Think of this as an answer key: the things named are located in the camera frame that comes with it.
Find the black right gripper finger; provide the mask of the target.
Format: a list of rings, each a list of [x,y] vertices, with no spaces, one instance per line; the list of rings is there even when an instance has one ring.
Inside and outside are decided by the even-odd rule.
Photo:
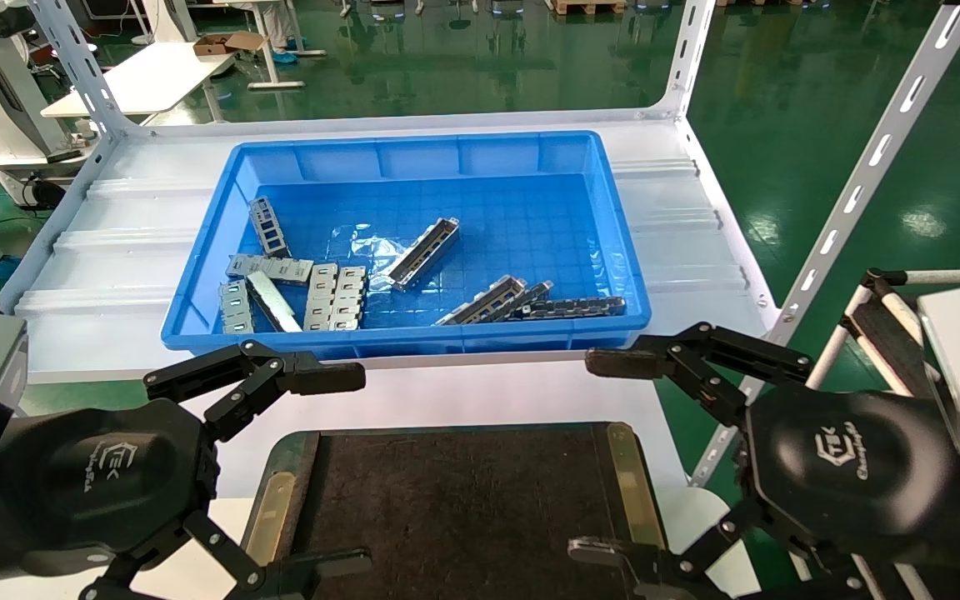
[[[641,335],[628,348],[592,348],[586,353],[586,369],[593,375],[669,379],[725,427],[743,425],[747,395],[723,371],[762,383],[806,383],[813,368],[814,361],[803,353],[708,322],[671,337]]]

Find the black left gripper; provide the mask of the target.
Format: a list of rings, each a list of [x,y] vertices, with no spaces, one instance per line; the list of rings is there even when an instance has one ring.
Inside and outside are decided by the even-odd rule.
[[[141,407],[20,417],[5,429],[0,525],[22,573],[80,573],[103,555],[114,559],[81,599],[153,599],[131,583],[142,567],[179,549],[183,534],[235,581],[225,599],[309,599],[324,578],[371,569],[365,547],[260,566],[201,510],[216,494],[213,438],[232,440],[287,393],[362,390],[362,364],[324,364],[309,351],[283,353],[244,339],[150,372],[144,385],[152,402]],[[225,387],[203,414],[205,426],[176,405]]]

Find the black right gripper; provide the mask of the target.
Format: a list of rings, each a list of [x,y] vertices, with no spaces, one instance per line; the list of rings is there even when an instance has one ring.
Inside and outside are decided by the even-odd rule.
[[[684,554],[577,537],[571,558],[620,567],[647,599],[725,599],[706,570],[751,528],[799,554],[959,565],[950,489],[960,458],[933,400],[784,387],[742,416],[744,498]]]

